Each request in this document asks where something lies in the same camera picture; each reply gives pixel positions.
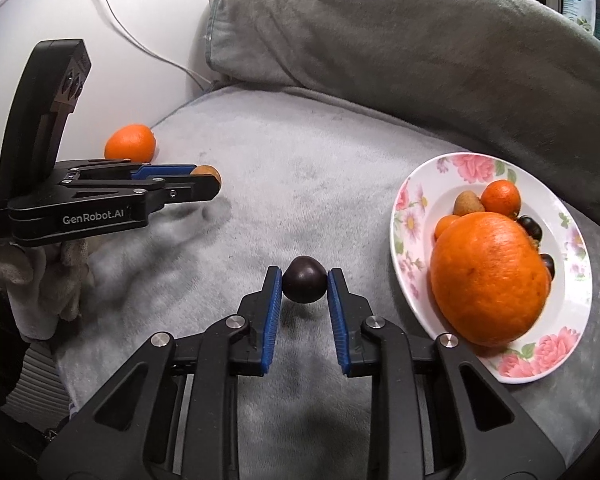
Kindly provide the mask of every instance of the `dark plum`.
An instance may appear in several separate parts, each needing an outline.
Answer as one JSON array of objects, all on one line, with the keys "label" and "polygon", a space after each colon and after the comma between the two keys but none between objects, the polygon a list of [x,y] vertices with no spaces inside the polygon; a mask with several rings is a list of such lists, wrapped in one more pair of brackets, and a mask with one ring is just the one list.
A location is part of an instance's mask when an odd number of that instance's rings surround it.
[{"label": "dark plum", "polygon": [[544,263],[544,266],[549,270],[551,279],[554,279],[554,277],[555,277],[554,259],[551,257],[550,254],[540,254],[540,257],[542,258],[542,263]]},{"label": "dark plum", "polygon": [[517,222],[522,225],[526,234],[538,242],[542,241],[542,228],[538,225],[538,222],[531,218],[531,216],[521,216],[518,218]]},{"label": "dark plum", "polygon": [[298,256],[282,275],[282,292],[296,303],[313,303],[327,291],[327,271],[311,256]]}]

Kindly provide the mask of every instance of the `plate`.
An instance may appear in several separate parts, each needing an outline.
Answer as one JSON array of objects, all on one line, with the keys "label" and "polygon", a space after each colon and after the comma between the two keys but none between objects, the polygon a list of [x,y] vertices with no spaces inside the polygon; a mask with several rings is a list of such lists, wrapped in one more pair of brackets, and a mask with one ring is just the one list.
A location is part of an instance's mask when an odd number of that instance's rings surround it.
[{"label": "plate", "polygon": [[390,225],[391,256],[402,293],[431,338],[455,332],[439,311],[427,269],[438,220],[451,214],[458,194],[480,196],[488,183],[506,178],[522,197],[521,215],[542,227],[540,252],[555,261],[555,277],[535,325],[505,349],[480,361],[501,383],[529,383],[558,368],[575,350],[589,319],[592,280],[582,234],[564,204],[526,171],[499,158],[449,153],[420,165],[395,199]]}]

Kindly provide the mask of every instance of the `orange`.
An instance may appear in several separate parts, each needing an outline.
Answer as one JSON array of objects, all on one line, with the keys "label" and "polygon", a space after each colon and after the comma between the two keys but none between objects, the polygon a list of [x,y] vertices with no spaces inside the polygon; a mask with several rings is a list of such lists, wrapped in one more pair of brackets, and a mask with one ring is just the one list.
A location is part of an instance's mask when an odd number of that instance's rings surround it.
[{"label": "orange", "polygon": [[200,166],[196,166],[191,172],[192,175],[213,175],[220,187],[222,187],[222,178],[220,177],[220,173],[213,166],[208,166],[207,164],[202,164]]},{"label": "orange", "polygon": [[460,217],[458,215],[446,215],[443,216],[440,220],[438,220],[438,223],[436,224],[436,230],[433,233],[434,238],[437,240],[438,238],[440,238],[440,235],[443,233],[443,231],[449,227],[453,222],[455,222],[456,220],[458,220]]},{"label": "orange", "polygon": [[495,180],[482,192],[480,202],[485,211],[500,213],[516,219],[520,213],[522,200],[518,188],[509,180]]},{"label": "orange", "polygon": [[526,333],[550,290],[550,276],[525,230],[493,212],[455,220],[434,246],[429,271],[442,314],[465,339],[484,347]]},{"label": "orange", "polygon": [[151,162],[155,153],[155,137],[144,124],[129,124],[109,137],[104,158],[130,158],[132,162]]}]

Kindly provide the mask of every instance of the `grey blanket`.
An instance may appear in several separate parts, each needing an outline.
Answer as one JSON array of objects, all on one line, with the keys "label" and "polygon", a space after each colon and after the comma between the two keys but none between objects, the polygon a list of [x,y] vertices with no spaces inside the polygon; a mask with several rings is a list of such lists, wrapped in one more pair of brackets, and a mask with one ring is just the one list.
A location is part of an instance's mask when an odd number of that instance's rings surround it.
[{"label": "grey blanket", "polygon": [[600,224],[600,42],[538,2],[215,0],[206,58],[511,160]]},{"label": "grey blanket", "polygon": [[[207,204],[165,208],[91,257],[96,286],[81,320],[67,327],[77,333],[64,334],[57,352],[79,406],[153,332],[201,332],[259,290],[267,266],[284,269],[298,254],[342,267],[376,314],[424,335],[395,281],[389,218],[409,172],[458,147],[372,110],[312,97],[333,104],[227,88],[155,128],[158,162],[213,164],[222,190]],[[573,214],[595,279],[589,325],[561,368],[513,390],[568,462],[600,426],[600,228]],[[326,300],[285,300],[270,373],[240,382],[243,478],[364,478],[369,386],[341,375]]]},{"label": "grey blanket", "polygon": [[[209,63],[233,78],[318,89],[435,135],[299,88],[228,88],[167,118],[158,162],[213,164],[222,191],[92,256],[96,286],[56,342],[79,406],[153,332],[204,330],[298,254],[342,267],[377,314],[422,334],[388,219],[404,177],[458,146],[513,160],[600,223],[600,46],[539,4],[216,0],[209,35]],[[568,463],[600,426],[600,227],[573,214],[592,259],[589,325],[564,366],[513,389]],[[369,384],[340,374],[326,302],[285,301],[278,334],[270,374],[240,383],[243,478],[363,478]]]}]

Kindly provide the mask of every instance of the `cable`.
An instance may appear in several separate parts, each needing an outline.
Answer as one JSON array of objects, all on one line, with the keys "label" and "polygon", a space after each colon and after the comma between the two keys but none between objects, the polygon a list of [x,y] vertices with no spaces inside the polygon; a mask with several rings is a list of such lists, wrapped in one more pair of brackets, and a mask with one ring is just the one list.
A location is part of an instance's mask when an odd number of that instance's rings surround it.
[{"label": "cable", "polygon": [[159,54],[156,54],[153,50],[150,50],[149,48],[145,47],[142,43],[140,43],[140,41],[138,41],[133,34],[131,34],[131,32],[129,32],[126,27],[122,24],[122,22],[120,22],[120,20],[118,19],[118,17],[116,16],[116,13],[113,12],[113,9],[111,8],[111,4],[109,3],[109,0],[104,0],[105,3],[107,4],[107,8],[109,9],[110,14],[112,15],[113,19],[115,20],[115,22],[118,24],[118,26],[125,32],[125,34],[122,34],[120,32],[120,30],[115,27],[116,31],[123,37],[125,38],[129,43],[131,43],[134,47],[138,48],[139,50],[141,50],[142,52],[144,52],[145,54],[147,54],[148,56],[153,57],[154,59],[158,59],[164,63],[167,63],[173,67],[176,67],[180,70],[182,70],[185,74],[187,74],[191,79],[193,79],[193,81],[200,87],[200,89],[204,92],[205,88],[200,84],[200,82],[198,81],[198,79],[201,79],[202,81],[204,81],[207,84],[211,84],[211,81],[209,81],[209,79],[202,77],[199,73],[194,72],[193,70],[190,70],[189,68],[186,68],[178,63],[176,63],[175,61],[172,61],[170,59],[167,59],[163,56],[160,56]]}]

